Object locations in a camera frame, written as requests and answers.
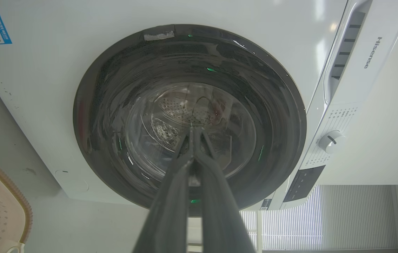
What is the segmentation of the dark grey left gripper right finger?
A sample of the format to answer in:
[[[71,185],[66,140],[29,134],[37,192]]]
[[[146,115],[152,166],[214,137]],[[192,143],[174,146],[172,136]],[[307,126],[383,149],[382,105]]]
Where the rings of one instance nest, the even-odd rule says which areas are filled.
[[[203,128],[194,128],[194,160],[201,183],[203,251],[255,252],[231,188]]]

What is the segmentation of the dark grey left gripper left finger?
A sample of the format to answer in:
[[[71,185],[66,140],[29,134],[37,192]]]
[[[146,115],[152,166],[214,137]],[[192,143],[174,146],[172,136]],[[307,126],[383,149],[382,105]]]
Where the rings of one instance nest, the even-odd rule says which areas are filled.
[[[140,232],[134,253],[186,253],[193,128],[185,131]]]

